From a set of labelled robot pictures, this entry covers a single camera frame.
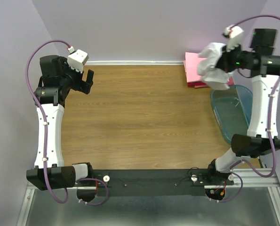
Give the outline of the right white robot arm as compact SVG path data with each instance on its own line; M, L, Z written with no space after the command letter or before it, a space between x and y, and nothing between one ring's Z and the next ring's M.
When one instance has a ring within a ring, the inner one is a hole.
M251 51L241 49L244 31L238 26L225 29L228 39L216 68L225 72L250 70L253 87L251 120L246 135L234 134L230 149L208 166L206 180L217 184L242 162L280 150L276 115L280 91L280 56L273 55L276 29L255 29Z

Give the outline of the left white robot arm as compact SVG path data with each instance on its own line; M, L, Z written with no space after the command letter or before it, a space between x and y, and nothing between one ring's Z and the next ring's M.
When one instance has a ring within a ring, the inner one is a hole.
M89 94L93 85L92 70L83 81L83 67L88 55L81 50L68 57L50 55L40 58L40 77L34 95L39 120L38 150L34 168L26 172L27 180L41 191L83 186L93 182L88 164L65 166L61 150L61 125L65 99L70 90Z

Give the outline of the white t shirt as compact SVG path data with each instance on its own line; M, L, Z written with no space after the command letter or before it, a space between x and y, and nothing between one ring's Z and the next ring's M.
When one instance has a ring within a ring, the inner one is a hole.
M233 72L226 73L222 69L216 68L219 58L222 56L223 43L209 43L199 54L203 58L197 65L197 74L201 76L201 81L213 90L228 90L229 79Z

